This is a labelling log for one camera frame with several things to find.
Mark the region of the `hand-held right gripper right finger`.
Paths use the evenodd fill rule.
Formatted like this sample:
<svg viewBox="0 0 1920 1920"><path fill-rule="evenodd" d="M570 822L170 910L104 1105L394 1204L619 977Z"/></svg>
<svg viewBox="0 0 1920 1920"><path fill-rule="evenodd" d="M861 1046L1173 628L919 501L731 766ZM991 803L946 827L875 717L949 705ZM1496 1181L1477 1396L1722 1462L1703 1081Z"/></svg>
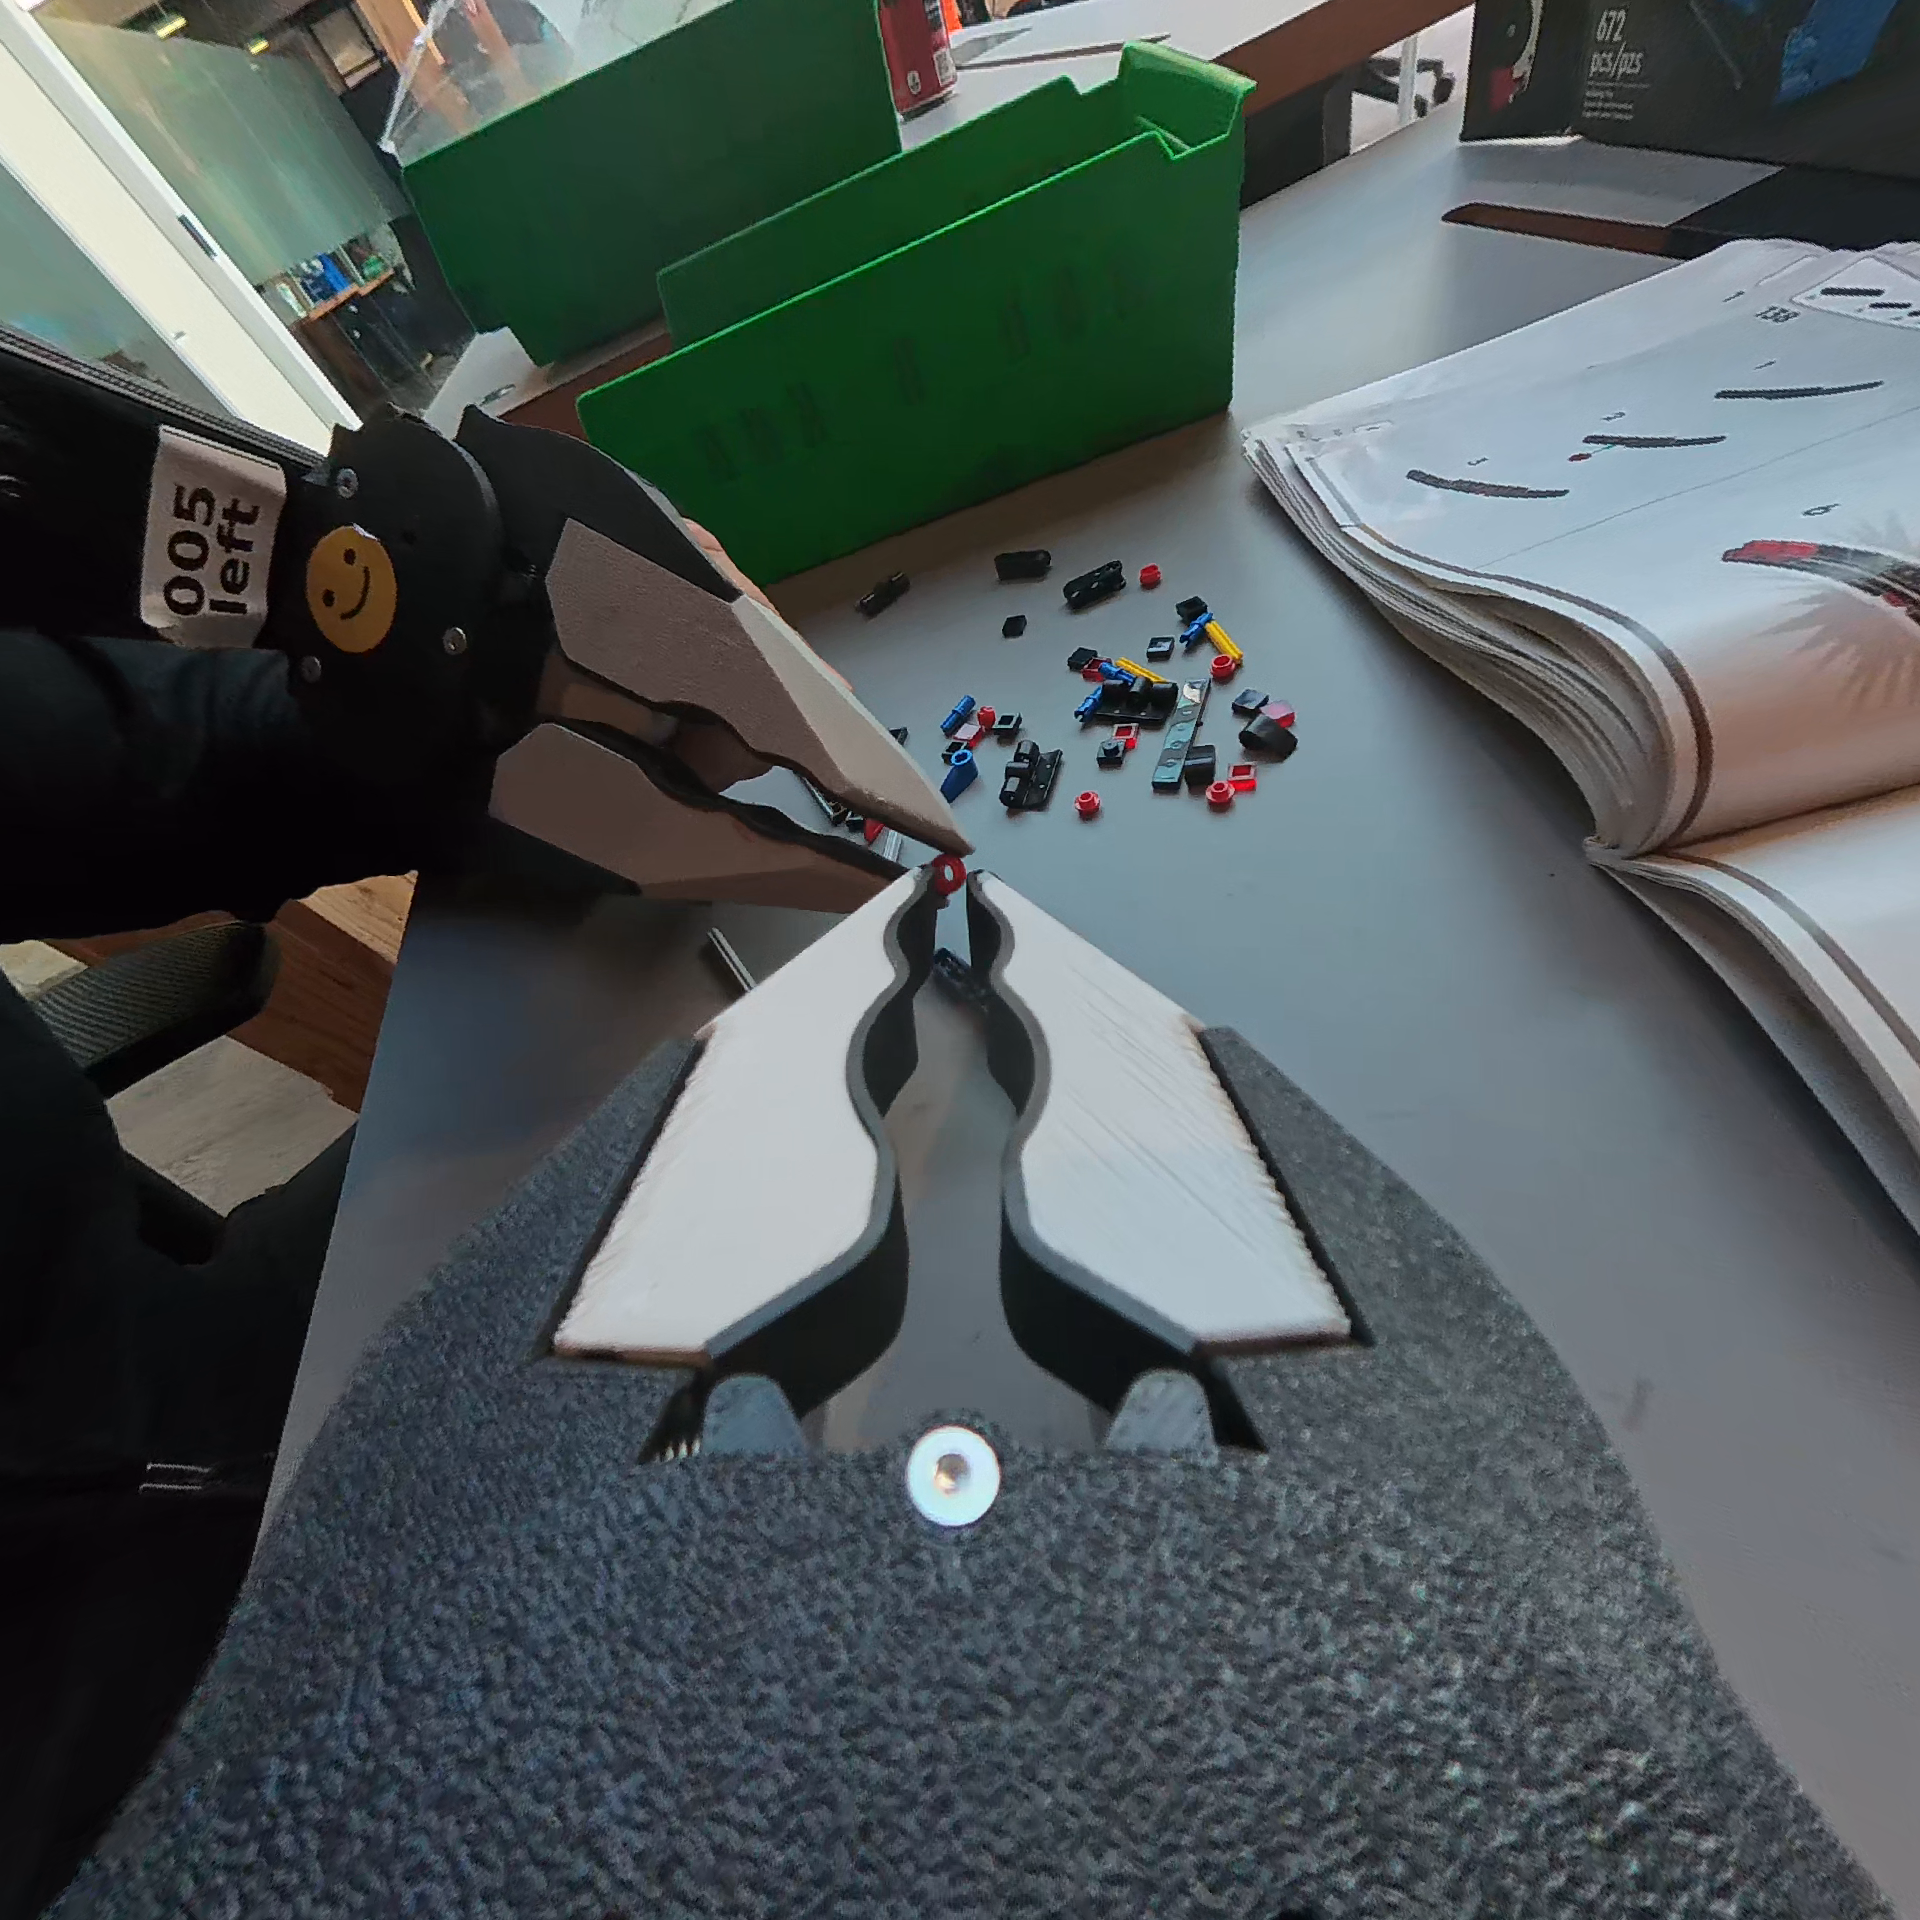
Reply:
<svg viewBox="0 0 1920 1920"><path fill-rule="evenodd" d="M1164 1452L1261 1453L1227 1359L1353 1341L1204 1028L1009 879L968 879L992 1081L999 1303L1019 1351Z"/></svg>

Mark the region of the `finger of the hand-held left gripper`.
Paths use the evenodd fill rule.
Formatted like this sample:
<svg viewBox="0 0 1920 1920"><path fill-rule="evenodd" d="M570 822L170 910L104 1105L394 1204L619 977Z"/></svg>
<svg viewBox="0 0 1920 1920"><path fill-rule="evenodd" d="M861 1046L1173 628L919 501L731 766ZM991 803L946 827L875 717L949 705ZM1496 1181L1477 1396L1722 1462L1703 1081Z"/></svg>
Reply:
<svg viewBox="0 0 1920 1920"><path fill-rule="evenodd" d="M738 757L803 775L924 845L972 849L940 787L776 611L709 592L577 518L545 592L573 673L719 728Z"/></svg>
<svg viewBox="0 0 1920 1920"><path fill-rule="evenodd" d="M677 761L539 725L495 767L495 820L661 901L845 915L905 869L773 807L719 797Z"/></svg>

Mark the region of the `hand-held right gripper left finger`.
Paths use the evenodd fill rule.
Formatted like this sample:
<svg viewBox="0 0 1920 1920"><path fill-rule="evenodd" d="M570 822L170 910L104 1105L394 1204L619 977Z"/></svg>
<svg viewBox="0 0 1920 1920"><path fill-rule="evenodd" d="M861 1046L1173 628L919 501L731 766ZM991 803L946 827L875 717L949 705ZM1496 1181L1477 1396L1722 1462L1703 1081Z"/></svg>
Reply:
<svg viewBox="0 0 1920 1920"><path fill-rule="evenodd" d="M804 1416L905 1318L882 1118L919 1062L922 871L713 1017L555 1329L555 1355L768 1375Z"/></svg>

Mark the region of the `person's left forearm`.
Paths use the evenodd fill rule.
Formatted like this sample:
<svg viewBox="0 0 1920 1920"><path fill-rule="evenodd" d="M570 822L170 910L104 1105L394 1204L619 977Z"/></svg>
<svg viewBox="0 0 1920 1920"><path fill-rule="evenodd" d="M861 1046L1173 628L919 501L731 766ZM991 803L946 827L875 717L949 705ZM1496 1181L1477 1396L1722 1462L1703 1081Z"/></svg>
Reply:
<svg viewBox="0 0 1920 1920"><path fill-rule="evenodd" d="M277 654L2 638L2 937L88 940L205 912L273 918L329 884L464 849L490 759L356 775Z"/></svg>

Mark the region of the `person's left hand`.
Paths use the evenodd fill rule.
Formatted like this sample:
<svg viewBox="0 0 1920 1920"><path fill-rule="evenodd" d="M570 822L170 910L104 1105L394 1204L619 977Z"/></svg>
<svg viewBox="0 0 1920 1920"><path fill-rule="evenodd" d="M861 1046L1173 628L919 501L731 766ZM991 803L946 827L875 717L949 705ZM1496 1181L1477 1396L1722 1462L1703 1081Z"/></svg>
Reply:
<svg viewBox="0 0 1920 1920"><path fill-rule="evenodd" d="M711 792L727 792L776 767L770 759L749 752L731 728L709 716L653 708L562 659L548 663L543 703L577 726L604 728L619 740L637 740L666 752Z"/></svg>

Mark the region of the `green plastic bin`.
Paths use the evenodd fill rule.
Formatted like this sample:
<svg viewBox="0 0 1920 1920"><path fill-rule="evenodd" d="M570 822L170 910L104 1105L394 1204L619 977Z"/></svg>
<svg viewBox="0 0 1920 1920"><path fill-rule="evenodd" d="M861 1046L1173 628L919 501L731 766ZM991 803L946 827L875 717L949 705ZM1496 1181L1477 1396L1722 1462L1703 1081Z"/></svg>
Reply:
<svg viewBox="0 0 1920 1920"><path fill-rule="evenodd" d="M1132 41L673 262L587 441L777 583L1221 414L1252 88Z"/></svg>
<svg viewBox="0 0 1920 1920"><path fill-rule="evenodd" d="M543 366L901 150L873 1L433 5L379 144L472 327Z"/></svg>

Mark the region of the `pile of small brick pieces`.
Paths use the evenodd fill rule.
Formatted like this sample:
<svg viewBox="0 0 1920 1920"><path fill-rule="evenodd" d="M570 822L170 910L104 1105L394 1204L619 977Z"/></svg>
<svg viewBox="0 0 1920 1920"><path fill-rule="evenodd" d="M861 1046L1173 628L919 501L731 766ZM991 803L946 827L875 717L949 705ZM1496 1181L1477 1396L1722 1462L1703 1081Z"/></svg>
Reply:
<svg viewBox="0 0 1920 1920"><path fill-rule="evenodd" d="M1064 670L1075 687L1065 743L1047 743L1037 716L1011 699L969 693L949 705L936 763L945 800L987 789L999 803L1005 761L1031 739L1064 752L1047 807L1073 811L1084 789L1095 789L1104 807L1121 776L1138 775L1157 797L1231 811L1304 743L1296 705L1255 683L1247 647L1200 592L1164 607L1162 630L1133 639L1132 652L1082 641Z"/></svg>

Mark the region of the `red drink can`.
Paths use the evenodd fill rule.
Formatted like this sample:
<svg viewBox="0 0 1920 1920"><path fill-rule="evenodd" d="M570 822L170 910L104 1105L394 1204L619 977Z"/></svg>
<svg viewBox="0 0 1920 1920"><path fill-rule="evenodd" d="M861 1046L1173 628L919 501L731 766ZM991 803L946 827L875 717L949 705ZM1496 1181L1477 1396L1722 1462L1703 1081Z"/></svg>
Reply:
<svg viewBox="0 0 1920 1920"><path fill-rule="evenodd" d="M898 117L913 118L945 102L956 86L951 1L879 1L875 17Z"/></svg>

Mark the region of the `person's dark clothing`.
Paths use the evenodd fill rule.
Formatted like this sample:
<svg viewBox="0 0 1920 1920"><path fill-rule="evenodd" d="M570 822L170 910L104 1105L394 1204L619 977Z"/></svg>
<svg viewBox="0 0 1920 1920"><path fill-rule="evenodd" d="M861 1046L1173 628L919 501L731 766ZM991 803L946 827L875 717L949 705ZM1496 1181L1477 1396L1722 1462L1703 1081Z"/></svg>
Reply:
<svg viewBox="0 0 1920 1920"><path fill-rule="evenodd" d="M210 1231L4 982L2 1893L73 1877L218 1647L253 1549L353 1135Z"/></svg>

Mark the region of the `open instruction booklet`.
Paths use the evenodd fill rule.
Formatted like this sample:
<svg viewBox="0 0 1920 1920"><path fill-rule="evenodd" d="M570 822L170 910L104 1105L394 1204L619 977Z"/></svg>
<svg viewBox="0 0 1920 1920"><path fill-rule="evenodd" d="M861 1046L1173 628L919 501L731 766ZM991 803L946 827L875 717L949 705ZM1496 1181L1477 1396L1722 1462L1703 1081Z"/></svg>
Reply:
<svg viewBox="0 0 1920 1920"><path fill-rule="evenodd" d="M1243 452L1919 1211L1919 246L1733 243Z"/></svg>

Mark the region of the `toy car set box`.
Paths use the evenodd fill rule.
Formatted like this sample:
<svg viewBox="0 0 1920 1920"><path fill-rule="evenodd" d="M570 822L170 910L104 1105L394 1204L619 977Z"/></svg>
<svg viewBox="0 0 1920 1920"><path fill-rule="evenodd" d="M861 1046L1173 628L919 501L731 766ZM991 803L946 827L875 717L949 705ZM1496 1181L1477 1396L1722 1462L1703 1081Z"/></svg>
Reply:
<svg viewBox="0 0 1920 1920"><path fill-rule="evenodd" d="M1915 1L1477 5L1452 224L1689 259L1919 240Z"/></svg>

